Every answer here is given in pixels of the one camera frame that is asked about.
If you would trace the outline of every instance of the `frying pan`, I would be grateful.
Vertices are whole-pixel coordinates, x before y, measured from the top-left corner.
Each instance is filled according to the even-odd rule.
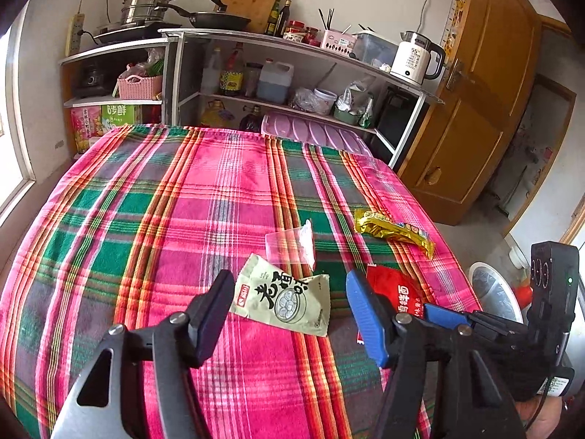
[[[224,5],[221,0],[211,1],[219,7],[217,11],[189,12],[180,6],[170,3],[159,3],[157,8],[171,8],[172,10],[175,10],[179,16],[189,18],[189,21],[194,28],[208,30],[244,31],[248,23],[251,21],[250,18],[226,13],[227,5]]]

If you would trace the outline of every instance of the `screw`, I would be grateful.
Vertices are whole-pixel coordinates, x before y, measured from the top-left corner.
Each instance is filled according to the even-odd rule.
[[[410,314],[400,312],[399,314],[396,314],[396,321],[400,325],[408,325],[410,322],[412,322],[412,316]]]
[[[171,315],[171,318],[169,319],[169,321],[173,325],[183,324],[186,322],[186,313],[185,312],[175,312],[173,315]]]
[[[469,325],[461,324],[457,326],[457,332],[462,337],[471,337],[473,330]]]
[[[112,325],[110,328],[107,329],[107,332],[110,335],[119,335],[122,332],[124,332],[124,325],[122,324]]]

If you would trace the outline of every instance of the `white trash bin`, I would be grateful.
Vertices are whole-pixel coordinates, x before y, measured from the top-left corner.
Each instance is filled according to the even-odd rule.
[[[469,269],[469,280],[485,312],[524,323],[512,289],[496,269],[483,262],[476,262]]]

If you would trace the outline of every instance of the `electric kettle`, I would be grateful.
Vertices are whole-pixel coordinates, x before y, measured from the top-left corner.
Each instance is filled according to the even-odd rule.
[[[390,74],[419,85],[422,84],[423,79],[436,79],[441,75],[445,62],[445,51],[441,46],[414,31],[400,33],[400,37],[402,42],[399,44]],[[427,74],[431,52],[439,55],[439,63],[433,74]]]

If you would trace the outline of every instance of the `red packet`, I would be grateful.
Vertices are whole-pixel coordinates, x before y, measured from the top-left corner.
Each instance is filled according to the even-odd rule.
[[[422,295],[410,277],[396,269],[370,264],[367,267],[366,278],[376,294],[390,300],[396,312],[405,312],[422,318],[424,313]],[[363,345],[359,332],[358,344]]]

